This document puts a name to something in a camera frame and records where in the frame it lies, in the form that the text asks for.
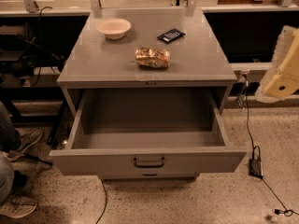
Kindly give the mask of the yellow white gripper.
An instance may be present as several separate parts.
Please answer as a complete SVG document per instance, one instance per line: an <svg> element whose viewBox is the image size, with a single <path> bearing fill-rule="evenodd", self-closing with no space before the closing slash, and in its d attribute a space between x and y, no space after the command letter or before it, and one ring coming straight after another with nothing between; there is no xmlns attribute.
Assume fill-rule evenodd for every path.
<svg viewBox="0 0 299 224"><path fill-rule="evenodd" d="M262 103L285 100L299 89L299 29L282 28L272 64L260 81L255 98Z"/></svg>

